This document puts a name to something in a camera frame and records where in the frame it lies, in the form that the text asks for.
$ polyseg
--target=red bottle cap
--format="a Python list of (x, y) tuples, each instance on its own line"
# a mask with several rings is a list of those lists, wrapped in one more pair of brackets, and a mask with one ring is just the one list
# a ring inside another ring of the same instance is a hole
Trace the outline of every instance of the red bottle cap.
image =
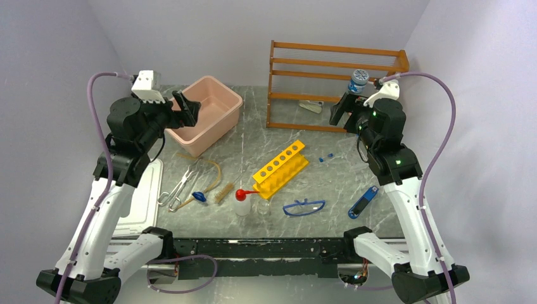
[(244, 191), (242, 189), (238, 189), (236, 192), (235, 192), (235, 198), (238, 200), (238, 201), (244, 201), (246, 199), (246, 195), (247, 194), (252, 194), (252, 193), (259, 193), (259, 191)]

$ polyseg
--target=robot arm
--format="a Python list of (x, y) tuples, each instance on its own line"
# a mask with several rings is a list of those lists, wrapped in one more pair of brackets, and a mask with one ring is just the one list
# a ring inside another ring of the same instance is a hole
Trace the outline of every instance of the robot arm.
[[(382, 94), (376, 93), (367, 100), (347, 92), (332, 107), (330, 123), (337, 125), (343, 113), (351, 112), (344, 128), (358, 134), (358, 152), (367, 159), (369, 168), (395, 208), (407, 240), (408, 254), (391, 248), (366, 227), (346, 232), (345, 238), (357, 255), (370, 260), (390, 276), (404, 303), (431, 297), (443, 303), (447, 301), (444, 293), (448, 286), (421, 215), (418, 195), (422, 170), (414, 152), (401, 143), (406, 115), (396, 100), (398, 90), (396, 82), (387, 82), (380, 87)], [(422, 208), (427, 213), (434, 238), (440, 244), (440, 259), (447, 264), (453, 285), (458, 286), (469, 280), (468, 270), (455, 264), (428, 207), (424, 199)]]
[[(174, 258), (172, 233), (155, 227), (147, 228), (131, 245), (106, 258), (106, 250), (120, 217), (129, 215), (134, 189), (149, 164), (148, 151), (166, 128), (193, 127), (198, 121), (201, 104), (189, 101), (181, 92), (172, 94), (180, 111), (172, 110), (173, 103), (156, 90), (158, 74), (141, 71), (132, 92), (135, 97), (122, 98), (110, 106), (106, 122), (110, 134), (106, 144), (111, 153), (113, 184), (99, 208), (95, 200), (108, 181), (108, 167), (104, 153), (94, 171), (95, 180), (82, 220), (68, 248), (54, 269), (43, 270), (37, 285), (56, 295), (67, 265), (71, 265), (63, 288), (62, 300), (70, 303), (113, 303), (121, 285), (145, 263), (157, 258)], [(95, 210), (87, 232), (81, 239), (76, 261), (71, 261), (71, 250), (79, 240), (87, 215)]]

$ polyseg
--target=pink plastic bin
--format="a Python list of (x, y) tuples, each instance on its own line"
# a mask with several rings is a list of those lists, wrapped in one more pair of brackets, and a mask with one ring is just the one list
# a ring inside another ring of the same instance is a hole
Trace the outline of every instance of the pink plastic bin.
[[(239, 122), (239, 108), (243, 99), (215, 77), (204, 76), (183, 94), (191, 101), (199, 101), (201, 109), (195, 127), (166, 131), (194, 157), (198, 157)], [(176, 104), (173, 110), (179, 110)]]

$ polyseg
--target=marble tabletop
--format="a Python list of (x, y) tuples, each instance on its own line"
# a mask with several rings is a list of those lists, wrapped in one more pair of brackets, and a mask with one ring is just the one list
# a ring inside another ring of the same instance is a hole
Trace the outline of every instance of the marble tabletop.
[[(185, 86), (163, 85), (164, 96), (171, 98), (172, 91)], [(267, 87), (231, 86), (242, 96), (239, 123), (201, 156), (217, 162), (222, 168), (223, 179), (219, 186), (206, 196), (208, 201), (193, 201), (175, 213), (167, 207), (159, 207), (157, 226), (168, 229), (178, 238), (315, 238), (343, 236), (343, 232), (366, 225), (380, 238), (401, 238), (403, 233), (395, 210), (381, 189), (379, 194), (356, 220), (347, 211), (370, 186), (377, 185), (374, 175), (361, 161), (356, 151), (353, 134), (317, 132), (308, 130), (266, 129)], [(297, 124), (327, 125), (330, 104), (322, 113), (305, 110), (297, 101), (272, 103), (272, 120)], [(282, 150), (299, 139), (306, 147), (301, 154), (309, 160), (296, 177), (291, 179), (270, 199), (270, 211), (262, 215), (256, 211), (260, 199), (252, 198), (250, 214), (240, 217), (232, 208), (231, 192), (220, 205), (214, 203), (217, 194), (228, 182), (237, 180), (236, 187), (251, 189), (252, 175)], [(156, 154), (155, 144), (149, 155)], [(176, 153), (187, 152), (166, 135), (166, 145), (159, 156), (164, 164), (161, 191), (171, 191), (178, 183), (191, 160)], [(334, 157), (319, 162), (319, 157), (333, 153)], [(180, 196), (183, 200), (193, 191), (201, 191), (217, 176), (210, 165), (200, 166), (201, 174), (190, 180)], [(304, 217), (288, 217), (282, 211), (284, 205), (294, 200), (325, 200), (323, 210)]]

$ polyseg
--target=wooden drying rack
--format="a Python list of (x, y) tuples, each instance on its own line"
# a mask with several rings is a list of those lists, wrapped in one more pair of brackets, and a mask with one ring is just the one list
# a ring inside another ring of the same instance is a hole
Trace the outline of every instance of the wooden drying rack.
[[(392, 56), (395, 57), (395, 63), (393, 66), (384, 65), (363, 65), (359, 63), (344, 63), (333, 61), (317, 61), (317, 60), (302, 60), (291, 58), (274, 58), (274, 49), (305, 49), (310, 51), (324, 51), (335, 53), (351, 53), (351, 54), (367, 54), (377, 56)], [(309, 94), (291, 94), (285, 92), (272, 92), (272, 76), (292, 76), (292, 77), (306, 77), (317, 79), (336, 79), (347, 80), (351, 79), (351, 75), (337, 75), (327, 73), (310, 73), (310, 72), (295, 72), (288, 70), (274, 70), (274, 63), (283, 63), (288, 65), (308, 65), (315, 67), (335, 67), (335, 68), (363, 68), (370, 71), (384, 71), (387, 72), (387, 76), (393, 75), (398, 72), (408, 72), (408, 59), (404, 50), (400, 51), (388, 51), (384, 49), (362, 49), (358, 47), (344, 47), (344, 46), (321, 46), (317, 44), (302, 44), (302, 43), (290, 43), (290, 42), (275, 42), (270, 43), (270, 73), (268, 76), (268, 102), (267, 102), (267, 128), (283, 128), (283, 129), (297, 129), (297, 130), (314, 130), (314, 131), (329, 131), (329, 132), (346, 132), (343, 128), (339, 127), (327, 127), (321, 125), (298, 125), (293, 123), (276, 123), (270, 121), (270, 102), (272, 99), (291, 99), (291, 100), (313, 100), (313, 101), (325, 101), (328, 103), (339, 102), (338, 96), (318, 96)], [(371, 77), (369, 81), (375, 81), (376, 78)]]

